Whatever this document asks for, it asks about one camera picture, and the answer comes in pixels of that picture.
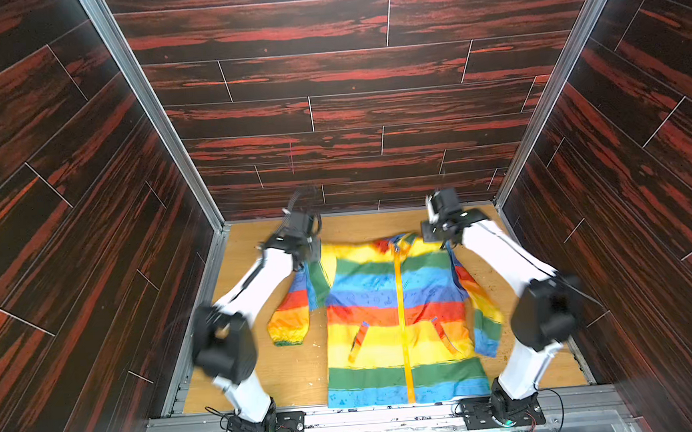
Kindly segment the rainbow striped zip jacket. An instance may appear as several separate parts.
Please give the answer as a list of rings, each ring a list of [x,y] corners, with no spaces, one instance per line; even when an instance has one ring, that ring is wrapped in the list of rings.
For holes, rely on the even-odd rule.
[[[482,359],[498,353],[503,314],[449,244],[414,233],[325,243],[297,271],[267,325],[270,339],[301,345],[319,308],[333,409],[446,402],[492,390]]]

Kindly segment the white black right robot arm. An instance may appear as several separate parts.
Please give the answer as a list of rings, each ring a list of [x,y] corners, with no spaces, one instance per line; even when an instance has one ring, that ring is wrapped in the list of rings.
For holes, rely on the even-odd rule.
[[[502,426],[526,415],[540,416],[538,385],[582,325],[580,279],[525,251],[485,213],[464,209],[456,190],[440,189],[427,196],[425,205],[425,242],[464,246],[486,261],[517,296],[510,319],[515,345],[505,370],[492,384],[491,415]]]

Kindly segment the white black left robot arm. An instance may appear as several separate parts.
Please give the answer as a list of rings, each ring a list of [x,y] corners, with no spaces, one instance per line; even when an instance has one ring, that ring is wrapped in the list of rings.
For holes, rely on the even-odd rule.
[[[292,194],[282,223],[260,246],[260,257],[234,286],[212,305],[201,305],[191,319],[193,365],[212,379],[234,406],[235,419],[254,432],[275,432],[277,408],[261,382],[256,365],[259,352],[253,326],[263,306],[283,280],[302,273],[320,254],[321,216],[296,207],[315,188],[300,187]]]

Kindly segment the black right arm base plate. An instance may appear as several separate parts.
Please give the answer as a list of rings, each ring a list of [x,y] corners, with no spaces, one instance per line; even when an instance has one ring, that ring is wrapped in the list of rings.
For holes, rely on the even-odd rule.
[[[547,422],[534,393],[523,400],[513,400],[503,393],[490,397],[463,398],[455,405],[454,415],[463,419],[468,430],[532,427]]]

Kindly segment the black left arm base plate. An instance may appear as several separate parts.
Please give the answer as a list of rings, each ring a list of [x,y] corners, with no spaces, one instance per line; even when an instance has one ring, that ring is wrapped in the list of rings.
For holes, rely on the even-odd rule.
[[[236,414],[225,414],[220,420],[224,432],[305,432],[306,413],[285,411],[265,416],[260,423],[248,422]]]

